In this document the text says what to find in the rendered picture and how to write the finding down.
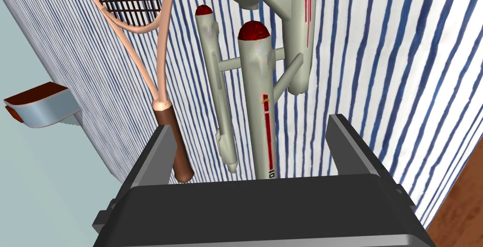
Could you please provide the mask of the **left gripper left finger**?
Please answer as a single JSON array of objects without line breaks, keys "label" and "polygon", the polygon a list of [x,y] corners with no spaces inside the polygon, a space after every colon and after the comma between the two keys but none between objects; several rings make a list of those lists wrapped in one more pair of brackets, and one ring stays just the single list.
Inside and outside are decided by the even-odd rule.
[{"label": "left gripper left finger", "polygon": [[172,128],[160,125],[126,177],[121,193],[137,186],[165,185],[169,183],[177,143]]}]

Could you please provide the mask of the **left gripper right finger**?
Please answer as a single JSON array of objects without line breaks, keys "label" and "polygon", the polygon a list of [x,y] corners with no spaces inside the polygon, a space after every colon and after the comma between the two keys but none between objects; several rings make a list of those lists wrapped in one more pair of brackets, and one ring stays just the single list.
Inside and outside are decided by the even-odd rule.
[{"label": "left gripper right finger", "polygon": [[328,116],[325,140],[340,175],[371,173],[389,185],[397,184],[344,115]]}]

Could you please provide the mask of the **blue striped white bed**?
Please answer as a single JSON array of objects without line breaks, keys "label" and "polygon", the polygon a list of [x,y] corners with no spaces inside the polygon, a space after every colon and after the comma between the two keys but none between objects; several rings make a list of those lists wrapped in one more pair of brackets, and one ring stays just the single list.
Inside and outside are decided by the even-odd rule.
[{"label": "blue striped white bed", "polygon": [[[156,127],[152,96],[92,0],[4,0],[51,77],[71,89],[108,170],[123,181]],[[416,205],[428,227],[483,136],[483,0],[313,0],[307,93],[275,106],[280,177],[332,175],[324,143],[330,114],[345,115]],[[254,177],[242,74],[225,73],[239,168],[218,155],[194,11],[219,23],[223,59],[239,55],[242,23],[262,21],[274,47],[282,22],[265,4],[174,0],[167,83],[193,182]]]}]

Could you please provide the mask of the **grey model spaceship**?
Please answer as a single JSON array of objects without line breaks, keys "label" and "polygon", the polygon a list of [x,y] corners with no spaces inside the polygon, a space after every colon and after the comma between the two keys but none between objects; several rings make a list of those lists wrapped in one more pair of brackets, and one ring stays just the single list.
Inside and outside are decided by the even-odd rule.
[{"label": "grey model spaceship", "polygon": [[236,172],[237,152],[224,72],[241,69],[255,177],[275,179],[278,174],[275,104],[288,91],[296,96],[308,90],[314,49],[316,0],[234,0],[245,10],[264,2],[282,21],[283,46],[274,49],[266,26],[256,20],[238,33],[239,56],[222,60],[219,26],[212,9],[202,4],[195,11],[201,49],[217,116],[217,146],[229,172]]}]

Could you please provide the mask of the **brown and grey shelf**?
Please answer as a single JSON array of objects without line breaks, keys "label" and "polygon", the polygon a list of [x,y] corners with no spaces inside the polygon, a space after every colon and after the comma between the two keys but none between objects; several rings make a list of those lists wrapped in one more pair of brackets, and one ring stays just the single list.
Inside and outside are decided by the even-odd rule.
[{"label": "brown and grey shelf", "polygon": [[54,82],[5,98],[4,104],[13,118],[29,128],[57,124],[81,111],[72,91]]}]

